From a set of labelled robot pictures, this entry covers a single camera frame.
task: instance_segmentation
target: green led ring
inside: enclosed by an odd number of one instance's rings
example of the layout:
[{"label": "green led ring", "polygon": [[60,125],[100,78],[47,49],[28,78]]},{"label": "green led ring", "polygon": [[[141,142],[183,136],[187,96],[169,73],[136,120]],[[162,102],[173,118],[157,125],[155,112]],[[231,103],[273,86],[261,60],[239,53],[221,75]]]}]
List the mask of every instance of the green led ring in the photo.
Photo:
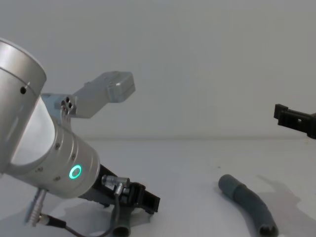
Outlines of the green led ring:
[{"label": "green led ring", "polygon": [[[75,171],[76,169],[79,169],[79,172],[78,172],[78,174],[74,175],[74,171]],[[69,178],[71,178],[71,179],[77,179],[77,178],[81,175],[81,170],[82,170],[82,168],[81,168],[80,165],[78,165],[78,164],[75,165],[75,166],[70,170],[70,172],[69,172]]]}]

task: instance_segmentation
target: cable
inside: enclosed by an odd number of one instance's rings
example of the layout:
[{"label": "cable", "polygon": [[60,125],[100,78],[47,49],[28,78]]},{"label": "cable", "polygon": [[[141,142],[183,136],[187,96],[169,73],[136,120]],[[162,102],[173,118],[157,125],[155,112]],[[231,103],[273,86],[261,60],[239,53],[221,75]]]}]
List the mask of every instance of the cable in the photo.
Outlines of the cable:
[{"label": "cable", "polygon": [[[115,194],[115,207],[114,208],[115,208],[115,219],[114,219],[112,226],[107,231],[105,231],[103,234],[101,234],[97,237],[105,237],[108,234],[110,234],[115,229],[115,227],[119,221],[119,195],[116,195],[116,194]],[[77,237],[86,237],[86,236],[79,234],[78,232],[76,232],[75,230],[70,228],[69,226],[66,226],[65,229]]]}]

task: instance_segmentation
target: white wall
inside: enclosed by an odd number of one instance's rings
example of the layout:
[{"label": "white wall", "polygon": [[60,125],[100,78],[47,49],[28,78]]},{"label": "white wall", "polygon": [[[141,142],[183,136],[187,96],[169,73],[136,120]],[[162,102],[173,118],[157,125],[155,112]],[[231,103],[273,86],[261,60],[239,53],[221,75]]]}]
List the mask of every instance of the white wall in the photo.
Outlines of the white wall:
[{"label": "white wall", "polygon": [[314,0],[3,0],[0,37],[26,48],[45,92],[104,71],[137,91],[74,130],[97,138],[300,136],[275,103],[316,111]]}]

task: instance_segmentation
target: white table surface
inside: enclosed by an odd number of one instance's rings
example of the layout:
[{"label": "white table surface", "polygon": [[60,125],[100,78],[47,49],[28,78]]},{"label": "white table surface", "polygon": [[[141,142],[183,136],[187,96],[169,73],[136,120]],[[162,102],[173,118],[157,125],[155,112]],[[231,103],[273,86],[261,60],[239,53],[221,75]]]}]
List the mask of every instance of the white table surface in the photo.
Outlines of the white table surface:
[{"label": "white table surface", "polygon": [[[266,202],[284,237],[316,236],[316,141],[94,141],[104,166],[161,197],[150,219],[133,216],[131,237],[255,237],[247,215],[217,188],[231,174]],[[51,227],[23,226],[35,189],[0,179],[1,237],[71,237]],[[79,232],[99,234],[111,209],[48,196],[44,212]]]}]

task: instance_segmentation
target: gray rubber tube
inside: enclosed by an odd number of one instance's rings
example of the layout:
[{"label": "gray rubber tube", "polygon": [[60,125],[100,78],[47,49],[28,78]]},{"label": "gray rubber tube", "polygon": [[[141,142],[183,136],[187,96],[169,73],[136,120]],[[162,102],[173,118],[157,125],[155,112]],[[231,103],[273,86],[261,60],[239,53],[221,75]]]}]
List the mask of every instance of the gray rubber tube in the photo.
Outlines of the gray rubber tube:
[{"label": "gray rubber tube", "polygon": [[219,188],[231,200],[245,209],[253,220],[256,232],[260,237],[277,237],[278,229],[271,212],[257,194],[232,175],[222,176],[218,182]]},{"label": "gray rubber tube", "polygon": [[[121,206],[119,209],[119,219],[112,234],[116,237],[126,237],[130,235],[130,218],[134,207]],[[114,222],[115,212],[112,211],[111,225]]]}]

